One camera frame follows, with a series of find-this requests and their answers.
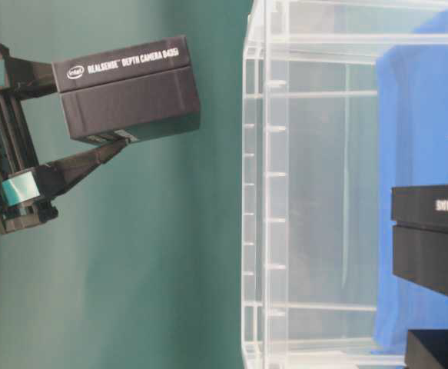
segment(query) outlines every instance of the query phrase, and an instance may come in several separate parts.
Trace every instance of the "blue cloth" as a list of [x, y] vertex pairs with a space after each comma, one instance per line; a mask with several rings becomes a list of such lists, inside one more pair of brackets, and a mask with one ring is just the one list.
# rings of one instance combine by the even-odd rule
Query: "blue cloth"
[[[415, 31], [448, 33], [448, 11]], [[391, 188], [448, 184], [448, 45], [398, 45], [377, 60], [379, 292], [375, 339], [403, 354], [408, 329], [448, 329], [448, 298], [392, 275]]]

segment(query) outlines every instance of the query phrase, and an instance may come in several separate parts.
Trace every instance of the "black bracket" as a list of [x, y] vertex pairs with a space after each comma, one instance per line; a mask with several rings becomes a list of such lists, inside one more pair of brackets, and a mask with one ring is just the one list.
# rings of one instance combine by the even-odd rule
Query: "black bracket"
[[[113, 158], [128, 142], [121, 139], [40, 165], [21, 102], [57, 91], [52, 67], [12, 58], [4, 45], [0, 45], [0, 63], [4, 73], [0, 84], [0, 234], [7, 234], [56, 218], [58, 210], [51, 201]], [[34, 178], [35, 196], [10, 201], [4, 185], [28, 173]]]

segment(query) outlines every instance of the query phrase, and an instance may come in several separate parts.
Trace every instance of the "black box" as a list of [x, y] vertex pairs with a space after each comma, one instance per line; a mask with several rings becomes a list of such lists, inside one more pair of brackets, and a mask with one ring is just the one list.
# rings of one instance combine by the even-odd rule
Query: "black box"
[[448, 296], [448, 185], [394, 188], [393, 273]]
[[199, 125], [184, 36], [53, 63], [70, 137], [144, 141]]
[[448, 369], [448, 331], [408, 331], [409, 369]]

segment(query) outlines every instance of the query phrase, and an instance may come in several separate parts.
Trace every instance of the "green wall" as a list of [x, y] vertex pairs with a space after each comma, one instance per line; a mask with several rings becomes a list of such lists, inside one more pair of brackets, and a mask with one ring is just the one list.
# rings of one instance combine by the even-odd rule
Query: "green wall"
[[[201, 129], [132, 145], [0, 238], [0, 369], [239, 368], [241, 49], [251, 0], [0, 0], [0, 42], [53, 61], [186, 34]], [[70, 141], [25, 103], [40, 161]]]

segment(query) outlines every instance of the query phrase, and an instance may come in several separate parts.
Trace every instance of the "transparent plastic container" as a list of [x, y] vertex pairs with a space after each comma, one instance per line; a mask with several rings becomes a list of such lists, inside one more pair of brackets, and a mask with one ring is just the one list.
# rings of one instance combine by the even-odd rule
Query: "transparent plastic container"
[[242, 350], [246, 368], [404, 366], [374, 340], [376, 60], [448, 0], [255, 0], [244, 46]]

